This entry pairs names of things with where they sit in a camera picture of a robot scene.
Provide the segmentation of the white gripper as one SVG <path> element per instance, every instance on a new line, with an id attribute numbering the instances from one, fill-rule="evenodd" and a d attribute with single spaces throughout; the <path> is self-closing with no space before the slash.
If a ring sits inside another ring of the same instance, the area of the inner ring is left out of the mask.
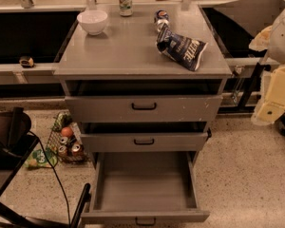
<path id="1" fill-rule="evenodd" d="M 272 26 L 264 28 L 249 44 L 254 51 L 266 50 L 270 43 Z M 271 79 L 264 101 L 259 100 L 254 109 L 251 121 L 255 125 L 273 124 L 285 112 L 285 65 L 271 73 Z"/>

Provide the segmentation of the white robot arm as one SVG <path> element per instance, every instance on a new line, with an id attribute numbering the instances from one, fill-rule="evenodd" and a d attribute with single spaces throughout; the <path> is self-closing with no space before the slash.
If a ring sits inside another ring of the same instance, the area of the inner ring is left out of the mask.
<path id="1" fill-rule="evenodd" d="M 261 99 L 251 118 L 256 125 L 273 124 L 285 113 L 285 9 L 252 40 L 249 49 L 266 49 L 262 62 L 271 58 L 279 63 L 277 69 L 266 75 L 268 81 L 261 79 Z"/>

